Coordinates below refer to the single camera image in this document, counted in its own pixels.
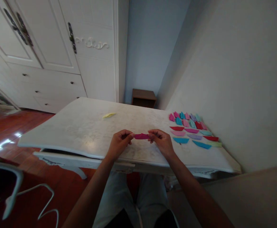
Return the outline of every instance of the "yellow paper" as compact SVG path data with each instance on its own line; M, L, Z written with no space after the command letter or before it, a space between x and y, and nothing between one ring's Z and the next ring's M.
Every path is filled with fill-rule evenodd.
M222 147L222 143L221 142L208 142L206 144L211 145L213 147Z
M113 115L115 115L116 113L108 113L108 114L105 114L104 116L103 116L103 118L107 118L107 117L111 117L111 116L113 116Z

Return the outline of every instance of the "wooden nightstand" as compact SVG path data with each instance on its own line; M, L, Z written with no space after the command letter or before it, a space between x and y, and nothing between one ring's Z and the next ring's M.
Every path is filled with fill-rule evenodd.
M133 89L132 91L132 105L154 108L156 100L153 91L139 89Z

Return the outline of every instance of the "hand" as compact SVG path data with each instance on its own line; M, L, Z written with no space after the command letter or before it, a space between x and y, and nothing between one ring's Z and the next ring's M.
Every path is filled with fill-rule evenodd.
M157 147L166 159L168 156L175 154L169 134L158 129L152 129L148 132L148 136L150 137L148 141L150 143L156 142Z
M131 140L135 134L129 130L121 130L112 137L111 144L106 157L116 161L125 148L132 144Z

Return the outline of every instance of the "person's left hand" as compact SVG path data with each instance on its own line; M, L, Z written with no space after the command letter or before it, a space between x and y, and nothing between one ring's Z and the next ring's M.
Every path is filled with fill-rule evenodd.
M106 157L116 161L125 148L132 144L131 140L135 134L129 130L121 130L112 137L111 144Z

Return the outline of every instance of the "white wardrobe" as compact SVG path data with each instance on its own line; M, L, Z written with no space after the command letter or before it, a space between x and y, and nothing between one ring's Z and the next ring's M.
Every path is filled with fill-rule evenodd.
M79 97L123 102L129 0L0 0L0 90L57 113Z

